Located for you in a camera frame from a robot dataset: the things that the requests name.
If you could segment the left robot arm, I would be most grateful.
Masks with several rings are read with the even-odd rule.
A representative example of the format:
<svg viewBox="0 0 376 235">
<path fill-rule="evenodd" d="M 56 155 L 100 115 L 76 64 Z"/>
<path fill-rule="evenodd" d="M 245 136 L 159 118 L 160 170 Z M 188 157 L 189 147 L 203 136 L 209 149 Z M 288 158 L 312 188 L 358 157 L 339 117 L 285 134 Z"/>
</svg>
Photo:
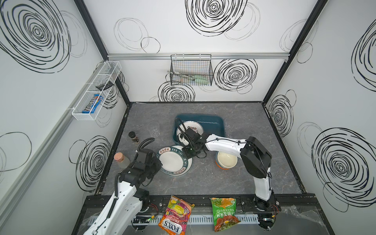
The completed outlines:
<svg viewBox="0 0 376 235">
<path fill-rule="evenodd" d="M 135 159 L 115 178 L 115 190 L 86 235 L 122 235 L 134 217 L 149 204 L 149 191 L 141 184 L 152 180 L 162 163 L 153 150 L 136 151 Z"/>
</svg>

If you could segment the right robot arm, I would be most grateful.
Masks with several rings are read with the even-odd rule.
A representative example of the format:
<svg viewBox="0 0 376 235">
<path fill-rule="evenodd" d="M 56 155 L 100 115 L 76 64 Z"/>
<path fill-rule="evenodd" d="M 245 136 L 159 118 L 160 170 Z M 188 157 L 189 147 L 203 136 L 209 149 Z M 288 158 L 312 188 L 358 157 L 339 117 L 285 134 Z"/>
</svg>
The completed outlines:
<svg viewBox="0 0 376 235">
<path fill-rule="evenodd" d="M 198 134 L 191 129 L 178 135 L 183 139 L 184 155 L 190 159 L 208 151 L 223 152 L 240 158 L 247 172 L 253 177 L 255 184 L 255 207 L 267 211 L 275 204 L 271 187 L 272 155 L 255 137 L 247 139 L 231 139 L 215 134 Z"/>
</svg>

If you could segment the green rim Hao Shi Wei plate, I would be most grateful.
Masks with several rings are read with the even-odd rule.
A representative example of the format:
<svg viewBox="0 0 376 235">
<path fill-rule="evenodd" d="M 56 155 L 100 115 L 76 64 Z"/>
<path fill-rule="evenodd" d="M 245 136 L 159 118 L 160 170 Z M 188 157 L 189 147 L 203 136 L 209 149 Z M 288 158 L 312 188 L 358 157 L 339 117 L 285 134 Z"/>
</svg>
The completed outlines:
<svg viewBox="0 0 376 235">
<path fill-rule="evenodd" d="M 185 156 L 182 146 L 164 147 L 157 152 L 156 157 L 162 163 L 160 171 L 172 177 L 187 174 L 193 166 L 193 159 Z"/>
</svg>

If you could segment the white plate red characters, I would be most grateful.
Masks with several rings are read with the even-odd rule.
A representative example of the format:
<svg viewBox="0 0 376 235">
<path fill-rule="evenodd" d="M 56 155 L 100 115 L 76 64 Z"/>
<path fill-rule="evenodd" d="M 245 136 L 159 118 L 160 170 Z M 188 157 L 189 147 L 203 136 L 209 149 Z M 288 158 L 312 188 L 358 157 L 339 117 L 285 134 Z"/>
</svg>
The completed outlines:
<svg viewBox="0 0 376 235">
<path fill-rule="evenodd" d="M 183 131 L 189 135 L 189 134 L 198 134 L 202 135 L 204 132 L 204 129 L 201 124 L 195 121 L 183 121 L 182 123 L 178 123 L 179 126 L 176 128 L 175 132 L 175 139 L 176 142 L 181 146 L 187 146 L 189 144 L 189 141 L 186 139 L 186 136 L 183 134 Z"/>
</svg>

